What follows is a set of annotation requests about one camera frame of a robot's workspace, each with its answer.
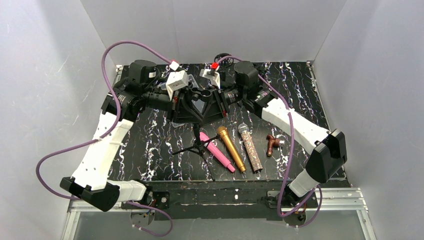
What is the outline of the gold microphone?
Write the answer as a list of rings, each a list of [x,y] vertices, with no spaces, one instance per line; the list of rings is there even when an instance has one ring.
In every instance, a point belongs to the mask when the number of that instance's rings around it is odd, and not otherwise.
[[[237,168],[240,170],[240,172],[242,174],[244,174],[247,170],[246,166],[245,166],[244,162],[242,161],[242,158],[241,158],[234,142],[232,141],[232,139],[229,135],[228,129],[225,126],[220,126],[217,129],[217,134],[219,135],[219,137],[223,141],[225,147],[229,151],[231,157],[233,158],[234,162],[236,163]]]

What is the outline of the glitter silver-head microphone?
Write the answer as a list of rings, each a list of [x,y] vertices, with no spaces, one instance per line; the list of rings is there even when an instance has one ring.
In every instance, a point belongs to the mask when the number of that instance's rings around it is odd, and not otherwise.
[[[260,172],[263,169],[263,166],[254,145],[248,125],[243,122],[238,126],[237,129],[245,146],[253,172]]]

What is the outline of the small black tripod stand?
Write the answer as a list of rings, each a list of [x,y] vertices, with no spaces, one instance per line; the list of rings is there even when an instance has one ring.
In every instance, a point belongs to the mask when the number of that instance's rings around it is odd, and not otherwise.
[[[195,107],[200,112],[202,112],[205,101],[212,95],[211,92],[216,91],[216,90],[215,89],[214,90],[211,90],[211,89],[201,90],[201,89],[199,89],[199,90],[200,90],[200,99],[199,100],[193,99],[192,102],[194,103]],[[201,139],[200,139],[200,127],[204,126],[205,124],[196,124],[196,123],[191,123],[191,124],[192,124],[193,134],[195,136],[195,141],[194,141],[193,146],[184,148],[184,149],[179,150],[179,151],[176,151],[176,152],[173,153],[173,155],[177,155],[177,154],[189,151],[189,152],[192,152],[192,153],[199,155],[200,157],[203,158],[204,161],[206,161],[206,158],[204,157],[204,152],[206,150],[206,147],[204,146],[205,142],[201,141]]]

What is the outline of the pink microphone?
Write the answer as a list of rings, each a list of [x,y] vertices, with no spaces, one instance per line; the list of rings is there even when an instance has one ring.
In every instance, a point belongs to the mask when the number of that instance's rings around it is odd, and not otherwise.
[[[200,140],[204,142],[206,149],[231,173],[236,171],[230,160],[216,147],[208,135],[204,132],[199,133]]]

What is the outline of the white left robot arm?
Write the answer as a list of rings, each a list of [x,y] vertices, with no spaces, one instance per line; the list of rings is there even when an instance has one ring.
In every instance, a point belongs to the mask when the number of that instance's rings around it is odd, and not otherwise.
[[[145,108],[143,92],[150,96],[161,79],[157,65],[136,60],[122,67],[101,107],[97,130],[78,168],[64,177],[60,187],[97,209],[107,212],[116,203],[146,203],[152,187],[142,180],[113,181],[109,169],[123,139]]]

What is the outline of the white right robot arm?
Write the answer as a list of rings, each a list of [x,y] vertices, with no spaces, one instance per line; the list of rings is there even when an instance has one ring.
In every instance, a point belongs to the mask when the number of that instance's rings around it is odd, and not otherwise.
[[[259,118],[289,133],[291,141],[298,142],[309,154],[304,170],[290,183],[285,177],[281,186],[279,202],[295,206],[347,162],[345,135],[338,129],[330,132],[290,108],[252,62],[239,61],[234,70],[234,83],[229,86],[233,92],[225,94],[225,100],[242,101]]]

